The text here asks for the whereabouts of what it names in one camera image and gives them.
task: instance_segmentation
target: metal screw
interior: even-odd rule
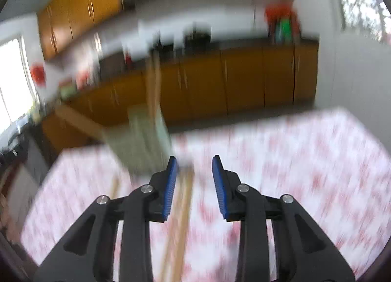
[[[291,195],[284,195],[282,196],[282,201],[286,204],[293,203],[294,199]]]
[[[99,205],[104,205],[104,204],[106,204],[108,201],[109,201],[109,198],[108,198],[106,195],[102,195],[102,196],[99,196],[99,197],[97,198],[97,203],[98,203]]]
[[[141,191],[143,193],[150,193],[153,191],[153,187],[151,185],[144,185],[142,188],[141,188]]]
[[[246,184],[240,184],[238,185],[238,191],[241,193],[248,192],[250,190],[249,186]]]

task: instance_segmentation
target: floral tablecloth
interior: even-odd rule
[[[308,112],[172,136],[179,164],[194,164],[194,190],[182,281],[234,281],[240,223],[218,209],[212,157],[262,194],[292,194],[361,276],[391,236],[391,160],[364,126],[344,109]],[[107,146],[63,151],[40,189],[22,231],[22,244],[40,264],[79,215],[114,178],[118,196],[149,181],[132,177]],[[151,224],[158,280],[170,219]],[[271,279],[276,263],[268,223]],[[119,248],[116,249],[118,262]]]

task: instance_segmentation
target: window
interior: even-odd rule
[[[0,133],[27,113],[36,100],[22,38],[0,45]]]
[[[382,0],[341,0],[345,27],[391,44],[391,14]]]

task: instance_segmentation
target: silver bolt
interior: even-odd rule
[[[102,196],[99,196],[99,197],[97,198],[97,203],[98,203],[99,205],[104,205],[104,204],[106,204],[108,201],[109,201],[109,198],[108,198],[106,195],[102,195]]]
[[[248,192],[250,190],[249,186],[246,184],[240,184],[238,185],[238,191],[241,193]]]
[[[291,195],[284,195],[282,196],[282,201],[286,204],[293,203],[294,199]]]
[[[141,191],[143,193],[150,193],[153,191],[153,187],[151,185],[144,185],[142,188],[141,188]]]

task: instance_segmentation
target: red and white tablecloth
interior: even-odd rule
[[[195,180],[183,281],[234,281],[239,223],[218,209],[212,157],[262,194],[292,194],[361,276],[391,236],[391,160],[384,147],[343,109],[309,112],[176,134],[173,152],[194,163]],[[132,184],[107,146],[63,151],[40,189],[22,231],[22,244],[40,264],[81,213],[113,179],[119,196]],[[151,224],[151,253],[159,276],[170,220]],[[270,241],[271,278],[276,275]]]

